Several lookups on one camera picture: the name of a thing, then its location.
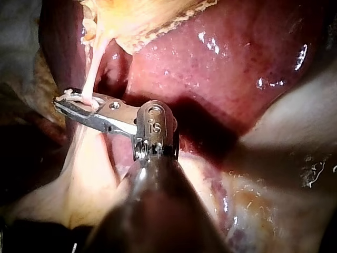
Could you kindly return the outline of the right arm instrument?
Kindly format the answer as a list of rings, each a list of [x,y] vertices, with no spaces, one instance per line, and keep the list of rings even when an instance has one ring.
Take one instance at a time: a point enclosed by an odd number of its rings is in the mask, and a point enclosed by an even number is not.
[[[148,101],[140,107],[123,101],[107,101],[93,115],[100,121],[99,131],[131,139],[134,160],[153,154],[175,160],[179,157],[177,120],[162,101]]]

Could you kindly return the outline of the right arm instrument jaw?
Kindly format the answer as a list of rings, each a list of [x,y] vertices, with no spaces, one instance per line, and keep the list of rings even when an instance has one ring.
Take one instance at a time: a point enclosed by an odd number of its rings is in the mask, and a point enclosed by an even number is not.
[[[82,90],[77,88],[69,88],[64,90],[65,99],[67,101],[83,102]],[[105,103],[107,96],[99,93],[93,93],[93,100],[98,103]]]
[[[81,102],[58,100],[57,98],[54,98],[53,103],[56,110],[67,118],[98,131],[107,131],[106,120],[101,119],[98,115],[100,109],[103,108],[102,105],[97,109],[92,109]]]

